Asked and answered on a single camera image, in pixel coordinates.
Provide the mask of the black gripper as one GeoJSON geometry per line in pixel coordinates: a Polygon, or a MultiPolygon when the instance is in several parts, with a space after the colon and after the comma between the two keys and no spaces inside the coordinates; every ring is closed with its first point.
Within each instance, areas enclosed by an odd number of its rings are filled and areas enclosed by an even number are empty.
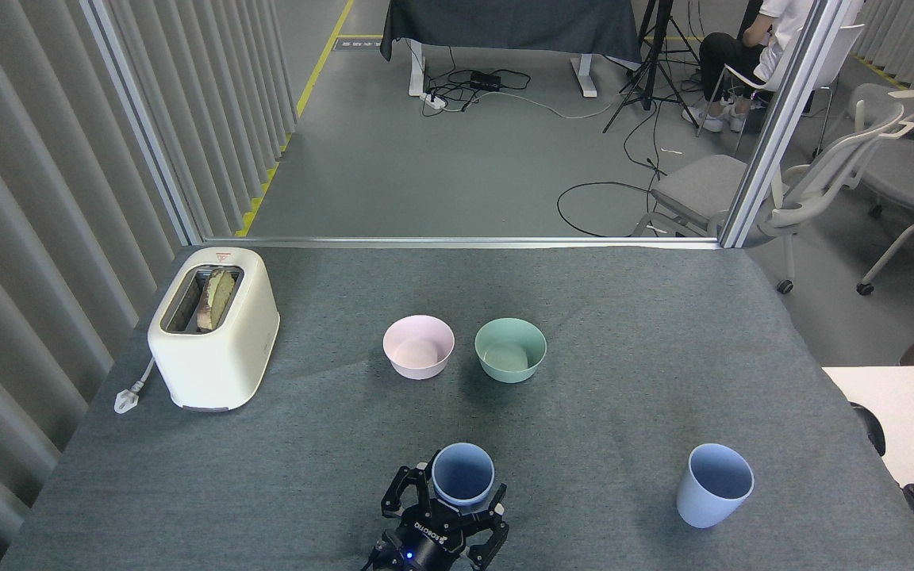
{"type": "Polygon", "coordinates": [[[434,499],[429,496],[431,476],[431,464],[425,462],[413,469],[397,469],[381,499],[381,509],[384,517],[397,518],[401,523],[396,529],[385,529],[371,549],[367,558],[371,570],[450,570],[466,548],[472,570],[486,570],[503,548],[510,531],[501,505],[507,485],[500,483],[489,505],[465,516],[464,525],[457,523],[459,514],[454,512],[434,516],[434,499]],[[417,502],[404,508],[401,498],[410,485],[416,488],[417,502]],[[472,536],[483,531],[489,531],[490,537],[471,545],[472,536]]]}

